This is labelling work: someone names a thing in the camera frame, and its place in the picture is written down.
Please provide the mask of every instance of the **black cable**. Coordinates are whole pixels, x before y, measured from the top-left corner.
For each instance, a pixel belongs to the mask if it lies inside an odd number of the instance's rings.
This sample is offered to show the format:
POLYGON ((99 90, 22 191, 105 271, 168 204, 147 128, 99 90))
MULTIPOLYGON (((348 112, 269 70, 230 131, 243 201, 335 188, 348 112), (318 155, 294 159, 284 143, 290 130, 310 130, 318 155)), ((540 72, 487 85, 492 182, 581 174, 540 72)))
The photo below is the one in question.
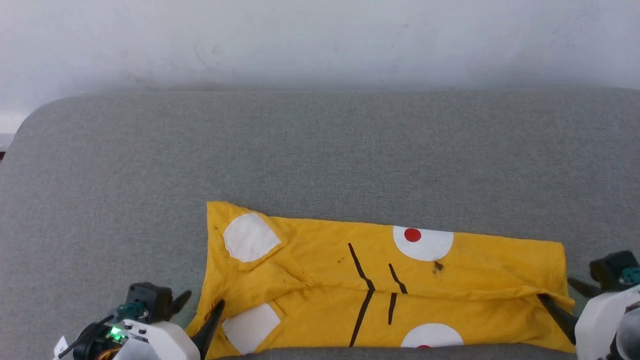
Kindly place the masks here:
POLYGON ((83 341, 84 339, 88 338, 89 336, 94 335, 100 329, 100 326, 104 325, 107 321, 109 321, 111 319, 113 319, 113 315, 109 315, 109 316, 105 317, 104 319, 100 320, 98 322, 98 324, 95 326, 95 330, 94 331, 88 331, 86 334, 84 334, 84 336, 81 336, 80 338, 75 340, 73 343, 71 343, 71 345, 69 345, 69 347, 65 351, 63 351, 60 354, 58 354, 58 359, 62 359, 63 357, 65 357, 65 355, 67 355, 71 350, 73 350, 74 347, 76 345, 78 345, 78 343, 80 341, 83 341))

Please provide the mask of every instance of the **red dot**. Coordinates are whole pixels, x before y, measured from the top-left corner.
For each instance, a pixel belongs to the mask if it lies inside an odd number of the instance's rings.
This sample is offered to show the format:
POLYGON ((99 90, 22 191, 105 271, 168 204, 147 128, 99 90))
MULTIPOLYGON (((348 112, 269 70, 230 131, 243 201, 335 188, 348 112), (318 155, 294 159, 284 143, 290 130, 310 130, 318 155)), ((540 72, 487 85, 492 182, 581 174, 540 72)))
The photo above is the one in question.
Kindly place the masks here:
POLYGON ((422 237, 422 234, 420 234, 420 230, 418 229, 409 228, 404 231, 404 238, 407 239, 407 241, 410 241, 412 243, 415 243, 416 241, 420 240, 421 237, 422 237))

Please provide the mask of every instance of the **yellow garment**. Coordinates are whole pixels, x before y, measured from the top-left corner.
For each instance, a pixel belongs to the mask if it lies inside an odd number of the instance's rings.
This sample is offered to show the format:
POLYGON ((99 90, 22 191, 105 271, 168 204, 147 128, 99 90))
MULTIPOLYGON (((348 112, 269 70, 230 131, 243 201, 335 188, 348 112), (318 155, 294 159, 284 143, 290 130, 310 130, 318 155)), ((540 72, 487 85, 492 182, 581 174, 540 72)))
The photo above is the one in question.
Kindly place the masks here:
POLYGON ((284 347, 528 343, 574 352, 540 304, 571 311, 560 243, 267 217, 207 205, 193 335, 226 308, 207 358, 284 347))

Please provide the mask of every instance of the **black line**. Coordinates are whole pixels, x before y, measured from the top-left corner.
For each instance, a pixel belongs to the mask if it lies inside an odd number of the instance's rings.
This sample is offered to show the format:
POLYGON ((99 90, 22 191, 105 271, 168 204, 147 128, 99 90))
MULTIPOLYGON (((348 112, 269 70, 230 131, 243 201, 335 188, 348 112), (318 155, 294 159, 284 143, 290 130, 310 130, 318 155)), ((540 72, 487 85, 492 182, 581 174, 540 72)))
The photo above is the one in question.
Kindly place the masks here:
POLYGON ((389 270, 391 270, 391 276, 394 277, 394 281, 398 283, 398 285, 400 285, 400 291, 403 294, 406 294, 406 286, 400 282, 400 280, 398 280, 398 276, 396 276, 396 272, 394 271, 394 267, 389 264, 389 270))
POLYGON ((389 302, 389 325, 391 325, 391 321, 394 319, 394 309, 396 308, 397 297, 397 293, 391 293, 391 302, 389 302))
POLYGON ((356 337, 358 337, 358 331, 360 331, 360 326, 362 325, 362 319, 364 319, 364 313, 367 312, 367 306, 369 306, 369 301, 371 301, 371 297, 373 296, 372 289, 367 291, 367 296, 364 298, 362 302, 362 306, 360 306, 360 312, 358 313, 358 319, 356 320, 356 326, 353 328, 353 334, 351 335, 351 342, 349 343, 349 347, 353 347, 353 344, 356 342, 356 337))
POLYGON ((351 246, 351 243, 349 243, 349 250, 351 250, 351 256, 353 256, 353 262, 356 263, 356 269, 358 270, 358 275, 360 275, 360 277, 367 283, 367 287, 369 288, 369 291, 376 291, 376 288, 373 287, 373 281, 367 279, 367 277, 364 275, 364 271, 362 271, 362 266, 360 266, 360 262, 358 261, 356 252, 353 251, 353 246, 351 246))

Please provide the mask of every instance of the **grey cushion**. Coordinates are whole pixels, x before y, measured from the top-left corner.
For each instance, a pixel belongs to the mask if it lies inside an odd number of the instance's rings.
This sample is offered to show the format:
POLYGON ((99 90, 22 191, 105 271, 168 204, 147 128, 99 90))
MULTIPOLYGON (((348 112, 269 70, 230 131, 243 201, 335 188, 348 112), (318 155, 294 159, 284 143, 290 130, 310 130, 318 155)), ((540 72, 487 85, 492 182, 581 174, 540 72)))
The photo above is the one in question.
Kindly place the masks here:
MULTIPOLYGON (((65 99, 0 164, 0 352, 47 359, 151 281, 195 296, 205 202, 564 243, 568 271, 640 255, 640 92, 174 93, 65 99)), ((260 359, 424 358, 277 350, 260 359)), ((527 345, 431 359, 573 359, 527 345)))

